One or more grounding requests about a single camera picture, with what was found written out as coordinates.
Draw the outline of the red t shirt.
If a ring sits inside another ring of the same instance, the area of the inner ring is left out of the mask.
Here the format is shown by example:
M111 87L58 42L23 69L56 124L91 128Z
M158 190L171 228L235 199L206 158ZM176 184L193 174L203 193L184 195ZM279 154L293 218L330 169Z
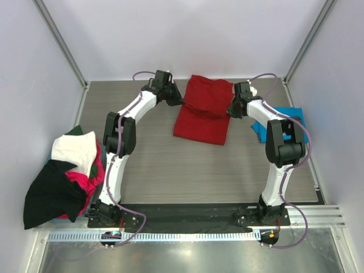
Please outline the red t shirt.
M173 136L223 146L230 122L227 109L233 97L231 82L191 76Z

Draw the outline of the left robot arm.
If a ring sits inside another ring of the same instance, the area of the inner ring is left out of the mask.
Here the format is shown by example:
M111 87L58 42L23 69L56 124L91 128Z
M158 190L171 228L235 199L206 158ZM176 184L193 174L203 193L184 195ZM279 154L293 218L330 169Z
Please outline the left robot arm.
M126 224L131 217L131 226L141 226L146 216L121 205L121 185L125 167L137 143L137 124L155 106L164 101L168 106L185 104L170 71L152 72L147 84L140 87L137 97L118 112L106 117L103 145L106 151L106 170L97 201L86 215L90 228L113 228Z

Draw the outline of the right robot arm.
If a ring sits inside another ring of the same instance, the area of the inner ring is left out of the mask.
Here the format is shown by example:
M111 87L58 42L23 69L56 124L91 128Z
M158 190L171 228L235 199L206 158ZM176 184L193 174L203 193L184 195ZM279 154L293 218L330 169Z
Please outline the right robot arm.
M306 154L301 119L268 105L253 92L249 81L234 84L234 97L227 113L232 118L253 118L266 128L265 153L270 170L253 217L263 225L271 225L284 214L290 176Z

